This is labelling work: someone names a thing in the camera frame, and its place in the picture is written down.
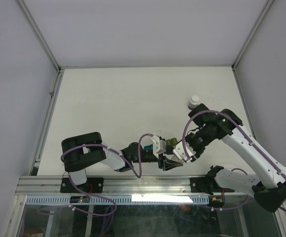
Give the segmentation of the white pill bottle blue label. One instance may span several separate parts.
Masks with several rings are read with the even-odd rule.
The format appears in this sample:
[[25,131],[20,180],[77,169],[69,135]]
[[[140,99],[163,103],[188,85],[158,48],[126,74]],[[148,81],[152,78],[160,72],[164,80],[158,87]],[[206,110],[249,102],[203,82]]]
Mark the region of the white pill bottle blue label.
[[200,98],[199,96],[197,95],[193,95],[189,101],[189,104],[188,104],[188,108],[190,110],[194,109],[195,107],[197,107],[200,103]]

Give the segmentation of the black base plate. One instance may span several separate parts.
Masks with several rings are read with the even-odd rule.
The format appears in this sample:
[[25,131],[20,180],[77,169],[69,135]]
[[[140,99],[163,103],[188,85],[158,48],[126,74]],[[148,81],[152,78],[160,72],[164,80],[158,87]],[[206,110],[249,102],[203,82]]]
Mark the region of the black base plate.
[[206,193],[213,195],[214,193],[234,193],[235,191],[229,188],[222,188],[211,179],[206,177],[191,177],[190,179],[190,188],[192,193]]
[[[100,194],[103,191],[104,178],[95,177],[87,178],[87,181],[84,184],[77,185],[77,187],[87,193]],[[60,193],[77,193],[78,191],[71,184],[69,178],[62,178]]]

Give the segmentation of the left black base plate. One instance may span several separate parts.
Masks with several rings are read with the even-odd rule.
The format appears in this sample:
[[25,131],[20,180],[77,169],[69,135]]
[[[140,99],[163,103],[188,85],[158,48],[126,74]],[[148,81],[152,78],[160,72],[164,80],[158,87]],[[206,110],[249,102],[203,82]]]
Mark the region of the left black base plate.
[[[87,193],[100,194],[103,191],[104,178],[95,177],[87,178],[87,181],[84,184],[77,185],[77,187]],[[77,193],[78,191],[71,184],[69,178],[62,178],[60,193]]]

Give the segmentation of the teal pill box FRI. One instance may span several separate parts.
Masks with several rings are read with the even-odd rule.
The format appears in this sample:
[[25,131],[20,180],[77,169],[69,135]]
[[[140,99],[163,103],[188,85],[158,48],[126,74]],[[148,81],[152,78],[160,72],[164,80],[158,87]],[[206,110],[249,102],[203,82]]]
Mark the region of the teal pill box FRI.
[[146,145],[146,146],[144,146],[144,149],[145,149],[145,150],[153,149],[153,145],[152,145],[152,144]]

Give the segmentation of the green pill box THUR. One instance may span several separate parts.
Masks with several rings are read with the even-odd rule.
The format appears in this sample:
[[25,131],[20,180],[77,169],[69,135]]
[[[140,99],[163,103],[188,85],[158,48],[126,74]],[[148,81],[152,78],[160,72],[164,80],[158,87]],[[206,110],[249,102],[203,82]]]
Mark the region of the green pill box THUR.
[[178,141],[177,141],[176,138],[172,138],[172,139],[171,139],[171,142],[172,142],[172,144],[173,144],[174,146],[178,143]]

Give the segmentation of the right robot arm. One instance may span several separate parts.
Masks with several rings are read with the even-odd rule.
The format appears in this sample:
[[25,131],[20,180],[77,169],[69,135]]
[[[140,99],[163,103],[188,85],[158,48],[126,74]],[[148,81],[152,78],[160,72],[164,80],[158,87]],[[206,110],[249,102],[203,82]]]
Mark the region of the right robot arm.
[[247,131],[242,120],[231,110],[209,110],[199,104],[188,114],[182,140],[173,152],[184,163],[194,162],[206,146],[221,140],[234,150],[254,171],[253,175],[212,166],[205,180],[196,186],[212,195],[219,188],[244,193],[265,210],[276,212],[286,201],[286,167],[273,158]]

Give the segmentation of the aluminium mounting rail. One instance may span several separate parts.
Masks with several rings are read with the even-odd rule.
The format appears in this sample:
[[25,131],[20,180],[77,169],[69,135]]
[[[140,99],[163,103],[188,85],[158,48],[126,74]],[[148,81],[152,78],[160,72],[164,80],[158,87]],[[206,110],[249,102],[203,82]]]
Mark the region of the aluminium mounting rail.
[[[85,192],[92,190],[101,195],[166,194],[205,195],[196,186],[202,176],[131,176],[90,177],[90,184],[79,186]],[[18,181],[16,195],[63,195],[77,191],[66,176],[22,176]]]

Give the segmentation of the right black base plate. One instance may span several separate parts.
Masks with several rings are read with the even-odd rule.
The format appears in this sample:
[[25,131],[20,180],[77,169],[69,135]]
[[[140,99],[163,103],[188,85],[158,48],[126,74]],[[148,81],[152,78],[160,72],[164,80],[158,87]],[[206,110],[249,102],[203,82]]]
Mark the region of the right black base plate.
[[234,193],[235,191],[229,188],[222,188],[211,179],[206,177],[191,177],[190,179],[190,188],[192,193],[206,193],[213,195],[214,193]]

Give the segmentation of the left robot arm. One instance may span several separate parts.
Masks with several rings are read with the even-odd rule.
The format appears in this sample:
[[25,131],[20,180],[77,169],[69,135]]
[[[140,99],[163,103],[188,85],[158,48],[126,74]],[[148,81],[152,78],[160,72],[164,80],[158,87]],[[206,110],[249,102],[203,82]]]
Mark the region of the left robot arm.
[[137,178],[142,176],[143,163],[157,163],[163,171],[181,167],[183,164],[168,159],[173,147],[165,139],[150,133],[143,134],[138,142],[122,150],[116,150],[103,142],[99,132],[70,137],[61,142],[65,172],[71,179],[71,186],[78,192],[88,187],[86,169],[102,163],[116,172],[131,170]]

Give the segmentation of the clear pill jar gold lid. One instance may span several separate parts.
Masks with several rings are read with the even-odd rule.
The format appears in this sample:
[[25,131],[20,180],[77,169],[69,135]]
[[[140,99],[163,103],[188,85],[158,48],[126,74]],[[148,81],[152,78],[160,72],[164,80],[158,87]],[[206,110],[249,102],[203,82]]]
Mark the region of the clear pill jar gold lid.
[[171,160],[175,161],[175,162],[178,162],[178,163],[181,163],[181,164],[183,164],[185,162],[183,159],[180,159],[176,155],[174,155]]

